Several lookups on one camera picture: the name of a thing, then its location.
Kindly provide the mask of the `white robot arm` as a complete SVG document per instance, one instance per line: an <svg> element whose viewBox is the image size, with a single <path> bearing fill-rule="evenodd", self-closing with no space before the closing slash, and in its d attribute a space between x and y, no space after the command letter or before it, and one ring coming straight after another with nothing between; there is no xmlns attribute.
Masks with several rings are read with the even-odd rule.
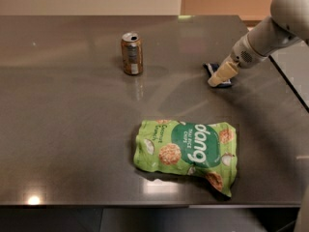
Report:
<svg viewBox="0 0 309 232"><path fill-rule="evenodd" d="M241 37L220 65L205 65L208 84L230 84L240 68L252 68L273 52L299 41L309 43L309 0L272 0L270 16Z"/></svg>

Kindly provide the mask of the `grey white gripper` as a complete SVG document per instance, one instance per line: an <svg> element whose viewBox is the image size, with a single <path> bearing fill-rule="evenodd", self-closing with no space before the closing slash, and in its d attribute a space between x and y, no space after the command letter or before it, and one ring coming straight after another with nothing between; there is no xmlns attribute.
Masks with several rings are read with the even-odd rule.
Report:
<svg viewBox="0 0 309 232"><path fill-rule="evenodd" d="M217 75L222 79L230 79L239 73L239 68L249 69L266 60L266 56L258 53L249 43L248 34L242 36L232 47L230 54L222 61Z"/></svg>

